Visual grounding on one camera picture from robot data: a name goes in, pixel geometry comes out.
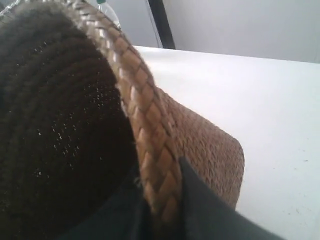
white table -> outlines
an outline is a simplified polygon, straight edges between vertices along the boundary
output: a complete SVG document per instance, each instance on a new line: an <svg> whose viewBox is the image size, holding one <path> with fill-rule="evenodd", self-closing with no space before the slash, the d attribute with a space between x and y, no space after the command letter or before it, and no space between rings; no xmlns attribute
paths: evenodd
<svg viewBox="0 0 320 240"><path fill-rule="evenodd" d="M320 239L320 64L137 49L159 87L240 141L237 210L288 240Z"/></svg>

dark green fabric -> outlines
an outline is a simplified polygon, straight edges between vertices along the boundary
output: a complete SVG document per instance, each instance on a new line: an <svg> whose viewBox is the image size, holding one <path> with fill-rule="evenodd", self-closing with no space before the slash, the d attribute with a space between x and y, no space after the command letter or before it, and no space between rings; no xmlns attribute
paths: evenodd
<svg viewBox="0 0 320 240"><path fill-rule="evenodd" d="M174 240L280 240L224 204L180 159L183 177L182 221ZM57 240L149 240L148 206L135 184L135 166L117 193L87 221Z"/></svg>

plastic bottle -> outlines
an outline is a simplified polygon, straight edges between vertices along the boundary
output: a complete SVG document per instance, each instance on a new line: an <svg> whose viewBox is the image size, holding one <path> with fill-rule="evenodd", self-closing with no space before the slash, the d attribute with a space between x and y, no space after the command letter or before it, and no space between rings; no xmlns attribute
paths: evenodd
<svg viewBox="0 0 320 240"><path fill-rule="evenodd" d="M117 14L112 9L112 7L106 2L106 0L96 0L96 3L98 4L98 10L101 11L107 17L109 17L111 19L111 21L113 21L113 23L119 29L121 29L120 21L119 21Z"/></svg>

straw hat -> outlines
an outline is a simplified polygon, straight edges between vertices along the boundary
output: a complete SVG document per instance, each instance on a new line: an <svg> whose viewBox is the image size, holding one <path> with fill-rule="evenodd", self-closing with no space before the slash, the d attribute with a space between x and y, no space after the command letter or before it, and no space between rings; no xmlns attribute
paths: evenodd
<svg viewBox="0 0 320 240"><path fill-rule="evenodd" d="M106 16L82 0L18 0L1 15L1 239L66 231L135 162L159 238L180 214L180 156L235 207L238 141L157 88Z"/></svg>

tan braided trim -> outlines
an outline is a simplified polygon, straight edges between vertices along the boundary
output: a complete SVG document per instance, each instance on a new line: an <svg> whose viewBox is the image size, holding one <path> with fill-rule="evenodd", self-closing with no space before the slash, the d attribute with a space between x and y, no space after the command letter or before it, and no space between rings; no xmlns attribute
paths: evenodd
<svg viewBox="0 0 320 240"><path fill-rule="evenodd" d="M86 33L116 76L122 109L135 138L144 197L150 206L156 234L160 236L164 228L174 225L179 215L182 175L172 129L153 76L124 34L94 7L81 0L45 2L57 4Z"/></svg>

